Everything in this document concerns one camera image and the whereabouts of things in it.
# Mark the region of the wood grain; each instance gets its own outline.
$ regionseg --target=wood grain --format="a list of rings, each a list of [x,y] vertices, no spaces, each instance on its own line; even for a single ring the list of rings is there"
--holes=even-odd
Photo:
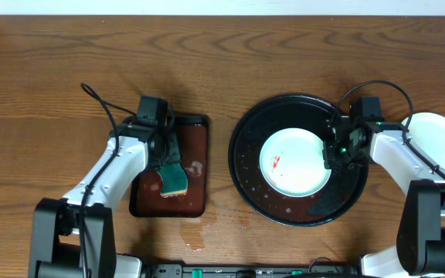
[[[416,111],[445,116],[445,18],[0,16],[0,277],[26,275],[37,202],[61,197],[104,150],[110,124],[81,92],[84,80],[130,109],[145,94],[211,119],[205,214],[136,219],[122,201],[119,253],[304,265],[318,256],[355,261],[395,244],[404,195],[380,167],[349,212],[315,228],[255,213],[228,171],[232,130],[259,101],[303,92],[335,103],[373,79],[404,87]],[[382,96],[390,120],[407,116],[387,87],[362,94]]]

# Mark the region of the white wall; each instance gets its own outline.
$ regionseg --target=white wall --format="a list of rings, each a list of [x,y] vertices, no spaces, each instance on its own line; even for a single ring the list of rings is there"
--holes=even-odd
[[[0,15],[445,15],[445,0],[0,0]]]

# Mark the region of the wooden table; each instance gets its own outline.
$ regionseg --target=wooden table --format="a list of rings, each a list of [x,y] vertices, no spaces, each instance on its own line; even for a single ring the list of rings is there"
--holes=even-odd
[[[114,216],[119,253],[307,265],[395,244],[404,195],[379,166],[349,212],[315,228],[254,212],[228,171],[232,130],[259,101],[303,92],[337,103],[373,79],[403,86],[416,111],[445,116],[445,18],[0,16],[0,277],[26,275],[37,202],[60,198],[105,148],[110,123],[81,91],[84,80],[124,107],[152,95],[211,120],[204,215],[136,219],[124,200]],[[389,120],[407,116],[386,86],[362,94],[382,97]]]

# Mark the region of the white plate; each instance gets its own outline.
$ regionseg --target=white plate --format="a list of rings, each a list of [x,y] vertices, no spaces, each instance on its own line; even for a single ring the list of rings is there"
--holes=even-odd
[[[321,190],[331,176],[324,167],[323,141],[310,131],[287,128],[270,136],[260,150],[260,170],[267,183],[290,197]]]
[[[408,129],[415,143],[445,169],[445,117],[434,113],[417,113],[413,115]]]

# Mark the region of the round black tray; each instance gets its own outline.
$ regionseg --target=round black tray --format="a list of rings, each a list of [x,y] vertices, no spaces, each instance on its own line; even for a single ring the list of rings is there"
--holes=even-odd
[[[335,107],[318,97],[288,94],[258,103],[236,125],[229,142],[229,172],[243,199],[261,215],[285,225],[314,226],[350,209],[365,187],[368,165],[332,170],[326,185],[307,197],[275,191],[260,171],[260,149],[272,134],[302,128],[323,141],[334,139],[326,120]]]

